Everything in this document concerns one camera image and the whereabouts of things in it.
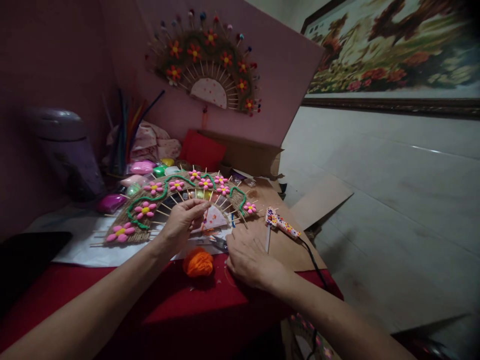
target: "framed painting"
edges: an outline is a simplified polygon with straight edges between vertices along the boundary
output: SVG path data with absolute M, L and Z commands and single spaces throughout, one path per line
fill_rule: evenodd
M 480 46 L 461 0 L 332 0 L 301 33 L 325 48 L 303 106 L 480 117 Z

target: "wall-hung craft fan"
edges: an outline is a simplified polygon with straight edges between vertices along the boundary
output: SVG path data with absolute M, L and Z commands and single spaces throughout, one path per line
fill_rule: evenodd
M 145 55 L 148 69 L 166 78 L 171 86 L 219 108 L 250 116 L 260 113 L 262 100 L 255 98 L 260 93 L 257 85 L 260 75 L 253 73 L 257 64 L 247 61 L 252 48 L 240 50 L 244 36 L 238 34 L 236 42 L 231 42 L 232 25 L 222 26 L 216 15 L 209 27 L 205 12 L 200 14 L 200 28 L 195 28 L 194 15 L 191 9 L 190 24 L 185 28 L 177 16 L 171 23 L 174 35 L 161 22 L 162 35 L 155 32 L 148 44 L 150 52 Z

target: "pink foam flower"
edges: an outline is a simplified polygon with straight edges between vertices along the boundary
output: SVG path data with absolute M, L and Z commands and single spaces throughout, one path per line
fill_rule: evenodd
M 175 180 L 168 183 L 170 191 L 182 191 L 182 186 L 185 185 L 183 181 Z
M 257 208 L 255 204 L 251 204 L 249 202 L 246 203 L 246 205 L 243 207 L 244 210 L 246 210 L 249 214 L 256 213 Z
M 200 182 L 198 183 L 198 186 L 204 188 L 205 190 L 211 188 L 213 185 L 214 184 L 210 181 L 210 179 L 200 179 Z
M 190 175 L 190 180 L 200 180 L 201 179 L 201 176 L 202 174 L 200 173 L 200 171 L 189 171 L 188 174 Z
M 153 215 L 155 215 L 152 210 L 157 207 L 156 204 L 151 204 L 148 201 L 144 201 L 141 206 L 137 206 L 134 210 L 139 213 L 136 218 L 141 219 L 144 217 L 144 215 L 147 215 L 149 218 L 151 218 Z
M 220 185 L 220 187 L 217 187 L 216 190 L 221 193 L 223 196 L 227 195 L 230 193 L 230 188 L 228 186 L 223 186 Z
M 143 189 L 151 191 L 152 195 L 155 195 L 156 193 L 161 193 L 164 190 L 161 182 L 155 183 L 153 181 L 150 181 L 150 185 L 144 186 Z
M 117 225 L 113 227 L 113 234 L 107 236 L 106 240 L 108 242 L 112 242 L 115 239 L 118 239 L 119 243 L 124 243 L 127 241 L 128 236 L 135 232 L 135 228 L 131 227 L 132 224 L 130 222 L 126 222 L 125 225 Z
M 223 176 L 221 176 L 221 175 L 220 176 L 215 176 L 215 184 L 220 183 L 221 185 L 223 185 L 226 182 L 227 182 L 227 179 L 224 178 Z

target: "white tile wall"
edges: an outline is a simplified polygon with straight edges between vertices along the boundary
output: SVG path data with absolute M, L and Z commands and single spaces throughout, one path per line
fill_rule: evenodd
M 478 319 L 476 139 L 477 121 L 300 107 L 283 142 L 289 206 L 325 173 L 355 192 L 315 242 L 346 301 L 391 332 Z M 466 342 L 475 326 L 442 340 Z

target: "pink flower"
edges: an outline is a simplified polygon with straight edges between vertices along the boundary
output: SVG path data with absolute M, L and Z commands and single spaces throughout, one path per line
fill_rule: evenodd
M 210 181 L 210 179 L 207 179 L 207 180 L 200 179 L 200 182 L 198 183 L 198 186 L 207 190 L 208 188 L 211 188 L 213 186 L 213 184 Z
M 185 183 L 180 180 L 175 180 L 175 182 L 170 181 L 168 185 L 170 186 L 170 191 L 182 191 L 182 186 L 185 185 Z
M 230 188 L 228 186 L 223 186 L 220 185 L 220 188 L 216 189 L 219 193 L 221 193 L 223 196 L 227 195 L 230 193 Z
M 161 193 L 164 189 L 161 182 L 154 183 L 150 181 L 150 186 L 144 186 L 144 190 L 151 190 L 151 194 L 155 195 L 156 193 Z
M 127 241 L 127 235 L 133 234 L 135 232 L 134 227 L 130 227 L 132 224 L 129 222 L 126 222 L 125 225 L 117 225 L 113 227 L 113 234 L 108 235 L 106 240 L 108 242 L 111 242 L 118 238 L 119 243 L 124 243 Z
M 255 204 L 251 204 L 249 202 L 246 203 L 246 205 L 243 207 L 244 210 L 247 210 L 249 214 L 256 213 L 257 208 L 255 207 Z
M 349 90 L 349 91 L 357 91 L 358 89 L 360 89 L 361 85 L 362 85 L 361 81 L 358 81 L 358 80 L 357 81 L 352 81 L 346 89 Z
M 156 204 L 151 204 L 148 201 L 144 201 L 141 206 L 137 206 L 134 210 L 139 213 L 136 218 L 141 219 L 144 217 L 144 215 L 147 215 L 149 218 L 151 218 L 153 215 L 155 215 L 151 210 L 155 209 L 157 207 Z
M 195 179 L 200 180 L 200 176 L 202 175 L 200 171 L 189 171 L 188 173 L 190 174 L 190 180 L 192 181 Z
M 224 182 L 226 183 L 227 182 L 227 179 L 224 178 L 223 176 L 215 176 L 215 184 L 224 184 Z

